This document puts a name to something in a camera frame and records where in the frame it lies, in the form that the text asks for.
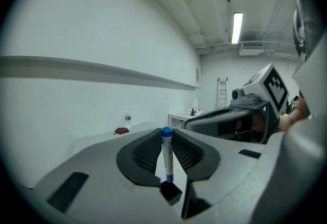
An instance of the ceiling light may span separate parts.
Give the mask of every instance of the ceiling light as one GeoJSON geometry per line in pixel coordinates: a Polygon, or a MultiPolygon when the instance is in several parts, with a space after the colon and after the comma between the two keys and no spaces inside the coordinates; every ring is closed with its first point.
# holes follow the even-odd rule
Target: ceiling light
{"type": "Polygon", "coordinates": [[[239,43],[242,20],[243,20],[243,13],[234,13],[233,37],[231,39],[232,44],[239,43]]]}

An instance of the black slot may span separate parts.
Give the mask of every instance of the black slot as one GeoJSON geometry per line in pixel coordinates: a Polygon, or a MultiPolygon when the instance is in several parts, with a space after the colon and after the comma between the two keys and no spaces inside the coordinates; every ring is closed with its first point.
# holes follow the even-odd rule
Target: black slot
{"type": "Polygon", "coordinates": [[[239,154],[245,155],[245,156],[250,156],[251,158],[258,159],[261,156],[261,153],[247,150],[247,149],[242,149],[239,154]]]}
{"type": "Polygon", "coordinates": [[[74,172],[69,178],[50,196],[47,202],[57,210],[65,213],[77,193],[81,190],[89,175],[74,172]]]}

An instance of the water bottle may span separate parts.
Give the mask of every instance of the water bottle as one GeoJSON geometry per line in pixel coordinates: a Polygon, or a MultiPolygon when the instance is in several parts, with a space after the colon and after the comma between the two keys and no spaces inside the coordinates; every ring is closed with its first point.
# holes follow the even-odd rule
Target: water bottle
{"type": "Polygon", "coordinates": [[[132,117],[131,114],[127,112],[125,116],[125,128],[131,128],[131,127],[132,127],[132,117]]]}

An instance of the white wall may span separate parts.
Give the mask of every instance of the white wall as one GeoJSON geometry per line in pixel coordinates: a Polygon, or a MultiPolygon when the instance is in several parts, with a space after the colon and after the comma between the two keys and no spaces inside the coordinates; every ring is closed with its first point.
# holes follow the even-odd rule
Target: white wall
{"type": "Polygon", "coordinates": [[[134,124],[167,126],[191,106],[200,59],[154,0],[18,0],[1,38],[2,56],[58,57],[120,67],[5,60],[0,70],[2,148],[28,187],[72,155],[72,141],[134,124]]]}
{"type": "Polygon", "coordinates": [[[289,101],[299,95],[299,88],[292,79],[297,66],[296,60],[267,56],[239,56],[238,53],[204,57],[202,62],[203,87],[196,90],[201,108],[207,112],[214,110],[217,94],[217,79],[228,77],[227,103],[230,104],[231,91],[243,86],[256,72],[272,63],[281,75],[290,92],[289,101]]]}

